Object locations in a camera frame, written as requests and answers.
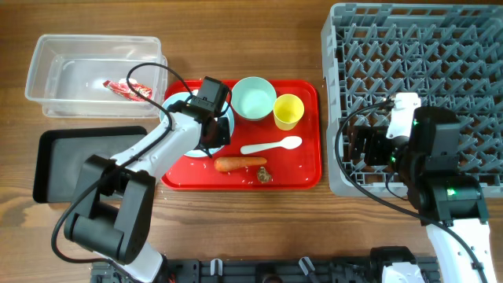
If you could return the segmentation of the mint green bowl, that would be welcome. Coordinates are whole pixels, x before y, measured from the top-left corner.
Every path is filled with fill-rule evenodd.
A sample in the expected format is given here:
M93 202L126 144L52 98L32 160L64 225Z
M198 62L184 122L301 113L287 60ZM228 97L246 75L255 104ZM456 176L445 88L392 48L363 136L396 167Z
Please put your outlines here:
M238 81L232 89L231 106L242 118L258 121L273 110L277 92L273 85L260 77L247 77Z

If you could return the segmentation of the yellow cup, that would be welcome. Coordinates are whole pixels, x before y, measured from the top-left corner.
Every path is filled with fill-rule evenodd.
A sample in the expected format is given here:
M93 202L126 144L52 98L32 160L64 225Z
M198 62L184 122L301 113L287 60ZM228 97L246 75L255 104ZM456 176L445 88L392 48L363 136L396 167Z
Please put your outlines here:
M302 119L304 111L303 101L299 97L283 94L274 102L274 122L280 130L291 130Z

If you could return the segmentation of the red snack wrapper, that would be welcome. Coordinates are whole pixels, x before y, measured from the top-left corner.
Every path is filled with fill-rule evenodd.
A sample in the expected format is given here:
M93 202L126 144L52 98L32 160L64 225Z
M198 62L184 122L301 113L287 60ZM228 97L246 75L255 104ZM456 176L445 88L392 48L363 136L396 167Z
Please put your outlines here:
M129 87L126 79L120 79L118 82L111 80L106 80L103 82L103 86L105 88L130 101L143 101L143 99L139 97L138 94L148 99L152 98L152 88L138 83L135 79L130 79L130 84L134 90Z

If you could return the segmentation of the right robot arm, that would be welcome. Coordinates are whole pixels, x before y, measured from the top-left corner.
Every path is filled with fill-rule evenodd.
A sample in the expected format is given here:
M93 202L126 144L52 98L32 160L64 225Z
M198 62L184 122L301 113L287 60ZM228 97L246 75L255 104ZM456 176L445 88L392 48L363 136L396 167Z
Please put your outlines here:
M411 114L403 134L387 134L386 127L348 127L349 157L389 166L406 185L414 209L386 205L420 220L445 282L494 282L483 190L458 168L461 124L445 108L423 106Z

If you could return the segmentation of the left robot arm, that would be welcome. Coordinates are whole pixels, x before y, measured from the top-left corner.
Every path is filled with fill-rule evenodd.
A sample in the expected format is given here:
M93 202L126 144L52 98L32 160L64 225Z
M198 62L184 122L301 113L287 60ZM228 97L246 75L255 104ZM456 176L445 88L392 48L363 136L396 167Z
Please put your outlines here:
M230 94L224 83L207 77L197 95L165 108L162 122L138 143L109 159L87 159L53 232L133 281L172 281L165 256L147 241L156 183L188 151L229 144Z

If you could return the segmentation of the grey dishwasher rack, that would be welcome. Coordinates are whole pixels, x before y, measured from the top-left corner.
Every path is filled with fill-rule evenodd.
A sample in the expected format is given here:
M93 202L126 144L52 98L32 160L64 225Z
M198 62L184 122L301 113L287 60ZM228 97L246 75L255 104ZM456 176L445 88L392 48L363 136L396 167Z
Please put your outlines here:
M329 114L329 186L342 197L365 191L404 196L391 169L336 158L341 121L399 92L448 108L461 122L460 169L486 197L502 195L502 8L499 5L338 3L321 29Z

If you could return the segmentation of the light blue plate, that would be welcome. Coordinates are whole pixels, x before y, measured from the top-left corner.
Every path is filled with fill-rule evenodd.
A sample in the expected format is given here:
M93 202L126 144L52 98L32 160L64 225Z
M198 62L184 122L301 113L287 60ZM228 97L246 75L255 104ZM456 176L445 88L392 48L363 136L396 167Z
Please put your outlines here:
M166 100L163 102L162 106L164 108L167 108L169 105L174 104L176 101L184 101L189 97L189 92L178 92L176 94L172 94L169 97L166 98ZM228 108L224 117L226 117L229 120L229 133L230 135L233 135L234 132L234 127L235 127L235 121L234 121L234 115L233 115L233 110L231 108ZM219 147L219 148L212 148L209 149L209 153L211 155L216 154L218 151L224 148L224 145ZM193 157L193 158L202 158L202 157L207 157L207 154L204 153L203 151L199 149L194 149L191 151L188 151L185 156L187 157Z

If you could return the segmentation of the orange carrot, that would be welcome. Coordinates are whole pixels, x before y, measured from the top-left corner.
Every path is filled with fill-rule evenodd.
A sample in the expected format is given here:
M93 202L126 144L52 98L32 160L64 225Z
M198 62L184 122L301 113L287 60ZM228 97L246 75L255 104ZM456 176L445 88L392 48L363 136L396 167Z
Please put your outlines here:
M267 163L263 157L219 157L214 162L216 171L228 172L243 167L260 166Z

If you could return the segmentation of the brown mushroom piece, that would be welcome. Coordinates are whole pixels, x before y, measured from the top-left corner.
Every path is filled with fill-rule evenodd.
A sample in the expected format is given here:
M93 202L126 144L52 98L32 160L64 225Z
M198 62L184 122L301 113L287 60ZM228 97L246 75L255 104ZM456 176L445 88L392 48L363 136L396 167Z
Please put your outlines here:
M268 183L272 181L272 175L266 170L265 167L260 167L257 171L257 179L261 183Z

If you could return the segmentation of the white plastic spoon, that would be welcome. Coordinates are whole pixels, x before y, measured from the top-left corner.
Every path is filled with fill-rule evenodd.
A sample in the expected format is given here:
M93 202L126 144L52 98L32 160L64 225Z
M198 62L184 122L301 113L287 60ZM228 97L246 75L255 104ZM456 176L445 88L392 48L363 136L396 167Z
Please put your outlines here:
M281 141L242 146L240 148L240 153L248 155L274 148L295 149L299 147L302 142L303 139L299 136L288 136Z

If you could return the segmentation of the black plastic tray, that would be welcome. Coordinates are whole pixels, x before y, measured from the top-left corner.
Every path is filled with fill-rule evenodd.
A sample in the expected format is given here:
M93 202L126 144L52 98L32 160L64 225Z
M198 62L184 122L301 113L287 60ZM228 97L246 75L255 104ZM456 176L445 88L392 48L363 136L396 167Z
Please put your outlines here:
M48 130L39 139L33 199L40 204L69 202L84 162L108 159L147 135L141 126Z

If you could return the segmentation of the clear plastic bin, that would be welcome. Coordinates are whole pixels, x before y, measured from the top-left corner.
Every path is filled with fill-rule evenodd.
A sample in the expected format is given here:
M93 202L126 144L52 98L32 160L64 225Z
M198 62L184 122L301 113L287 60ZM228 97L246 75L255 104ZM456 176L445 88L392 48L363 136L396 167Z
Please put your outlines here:
M138 82L163 101L167 59L156 37L132 35L43 35L33 53L24 96L49 117L156 118L147 101L132 101L105 82Z

